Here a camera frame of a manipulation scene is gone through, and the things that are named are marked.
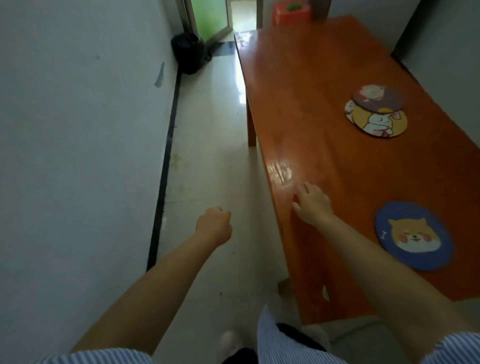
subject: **table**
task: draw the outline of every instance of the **table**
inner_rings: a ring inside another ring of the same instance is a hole
[[[375,313],[333,248],[295,216],[303,181],[321,186],[335,213],[374,242],[385,202],[431,210],[456,250],[448,266],[421,275],[452,300],[480,296],[480,151],[415,79],[353,17],[239,33],[236,44],[249,146],[257,136],[302,323]],[[346,119],[353,90],[373,83],[404,96],[402,135],[374,138]]]

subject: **rabbit ear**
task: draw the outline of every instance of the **rabbit ear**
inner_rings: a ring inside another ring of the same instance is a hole
[[[392,115],[390,115],[392,119],[395,120],[400,120],[402,117],[400,116],[400,113],[398,111],[395,111]]]

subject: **pant leg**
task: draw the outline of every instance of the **pant leg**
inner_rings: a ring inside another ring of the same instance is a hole
[[[258,364],[257,353],[253,349],[242,348],[225,359],[223,364]]]
[[[310,349],[317,349],[322,352],[326,352],[325,348],[322,345],[317,343],[314,339],[309,338],[303,332],[298,331],[293,326],[283,323],[279,323],[276,326],[278,327],[280,332],[283,332],[285,335],[287,335],[291,339],[294,339],[296,342],[308,346]]]

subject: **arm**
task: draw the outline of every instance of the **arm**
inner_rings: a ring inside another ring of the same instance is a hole
[[[71,352],[126,348],[152,355],[200,268],[231,235],[230,212],[219,207],[206,210],[195,234],[131,286]]]
[[[419,362],[443,337],[473,330],[431,284],[337,218],[319,187],[306,182],[298,196],[300,204],[293,203],[298,216],[333,245],[412,362]]]

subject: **striped shirt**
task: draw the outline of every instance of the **striped shirt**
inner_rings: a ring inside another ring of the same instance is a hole
[[[265,306],[258,320],[258,362],[261,364],[346,364],[330,353],[310,349],[281,333]],[[104,349],[51,356],[38,364],[153,364],[136,350]],[[480,363],[480,334],[467,332],[445,337],[421,364]]]

